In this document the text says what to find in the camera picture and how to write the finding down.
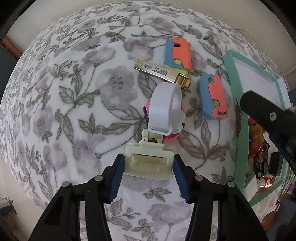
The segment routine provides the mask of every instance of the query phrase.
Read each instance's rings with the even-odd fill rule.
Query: gray leaf pattern
[[[276,65],[243,35],[210,16],[160,2],[108,3],[46,26],[18,61],[1,101],[1,153],[42,209],[63,181],[87,182],[117,153],[125,153],[129,142],[140,141],[147,127],[142,108],[161,80],[135,71],[134,61],[163,65],[165,41],[171,37],[186,38],[192,56],[192,86],[182,101],[187,118],[176,152],[210,181],[233,180],[229,150],[236,143],[220,138],[222,122],[204,120],[196,82],[207,72],[219,74],[224,86],[230,84],[223,63],[229,49],[278,77]],[[229,88],[225,91],[232,96]],[[215,168],[209,169],[212,162]],[[175,240],[172,227],[182,223],[182,228],[191,210],[174,195],[174,182],[130,178],[105,207],[110,230],[118,240]],[[133,208],[135,198],[141,208]],[[216,230],[212,226],[211,237]],[[85,226],[81,233],[86,239]]]

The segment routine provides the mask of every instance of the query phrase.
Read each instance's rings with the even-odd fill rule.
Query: brown pipe
[[[19,60],[22,56],[22,52],[19,51],[19,49],[10,41],[10,39],[7,36],[4,37],[2,45],[4,45],[7,48],[11,55],[16,58],[16,60]]]

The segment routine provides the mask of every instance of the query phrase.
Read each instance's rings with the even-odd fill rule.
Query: orange toy piece
[[[264,136],[263,133],[266,131],[256,123],[251,117],[248,119],[249,122],[249,158],[248,165],[254,161],[254,156],[257,155],[257,161],[262,162],[261,157],[263,151]]]
[[[224,94],[221,79],[219,75],[214,74],[213,80],[214,82],[209,83],[208,85],[210,96],[213,100],[217,100],[219,102],[219,105],[214,107],[213,116],[215,118],[219,118],[219,117],[227,118],[228,117],[227,105],[226,105],[225,94]]]
[[[179,59],[186,70],[191,69],[190,47],[186,39],[173,37],[172,41],[179,47],[173,47],[173,58]]]

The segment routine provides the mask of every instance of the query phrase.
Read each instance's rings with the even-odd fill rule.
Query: metal screw
[[[95,181],[99,182],[103,180],[103,176],[102,175],[97,175],[94,177]]]
[[[230,188],[234,188],[235,187],[235,184],[233,182],[228,182],[227,183],[227,186],[229,186]]]
[[[196,176],[195,176],[195,180],[196,180],[196,181],[202,181],[202,180],[203,180],[203,176],[201,176],[201,175],[196,175]]]
[[[276,120],[276,113],[275,113],[275,112],[271,112],[271,113],[269,114],[269,119],[270,119],[271,121],[275,121],[275,120]]]
[[[65,182],[62,183],[62,186],[63,186],[64,188],[66,188],[66,187],[69,186],[69,185],[70,185],[70,182],[68,182],[68,181],[65,181]]]

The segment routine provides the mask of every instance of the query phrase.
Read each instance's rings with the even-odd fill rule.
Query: dark object
[[[16,60],[19,60],[22,56],[23,51],[19,51],[19,49],[10,41],[7,36],[4,37],[1,47],[8,51]]]
[[[17,18],[36,0],[1,1],[0,5],[0,43]]]
[[[149,117],[148,117],[148,113],[147,113],[147,110],[146,110],[146,107],[145,106],[143,107],[143,112],[144,112],[144,117],[145,117],[146,125],[147,125],[147,128],[148,128]]]
[[[9,215],[11,213],[17,214],[17,212],[16,212],[14,206],[12,205],[12,203],[9,203],[9,205],[0,208],[0,214],[2,216],[7,216],[7,215]]]
[[[179,154],[175,155],[173,171],[182,198],[194,203],[185,241],[210,239],[213,201],[219,201],[218,241],[268,241],[253,209],[233,182],[225,185],[211,183],[185,166]]]
[[[111,203],[117,196],[124,159],[123,154],[118,154],[112,166],[87,183],[73,186],[64,182],[40,217],[29,241],[80,241],[80,201],[85,201],[88,240],[112,241],[104,203]],[[211,183],[185,166],[179,154],[175,155],[173,170],[182,197],[187,203],[194,203],[185,241],[209,241],[213,200],[219,201],[218,241],[268,241],[254,211],[233,182]]]
[[[274,223],[266,234],[269,241],[295,240],[296,198],[286,197],[281,201]]]
[[[280,152],[273,152],[269,163],[269,173],[279,176],[283,166],[284,156]]]
[[[2,215],[0,214],[0,240],[1,241],[19,241],[12,233]]]
[[[269,133],[270,140],[296,174],[296,116],[294,113],[281,110],[253,91],[244,93],[240,104],[241,109]]]
[[[79,202],[85,201],[87,238],[89,241],[111,241],[104,203],[117,196],[124,170],[124,155],[118,154],[114,164],[101,176],[87,183],[61,187],[36,224],[29,241],[80,241]]]
[[[256,156],[254,158],[254,173],[256,174],[256,178],[259,180],[261,180],[263,178],[263,176],[269,170],[269,165],[268,165],[269,144],[266,140],[264,140],[262,145],[263,145],[263,151],[262,151],[263,161],[262,162],[256,161],[257,160]]]
[[[290,103],[293,104],[296,102],[296,89],[288,92]]]
[[[260,0],[281,21],[296,44],[296,15],[293,0]]]
[[[17,61],[14,57],[12,57],[8,52],[6,52],[3,48],[0,47],[0,97],[4,94],[4,90],[6,88],[6,84],[11,76],[13,69]]]

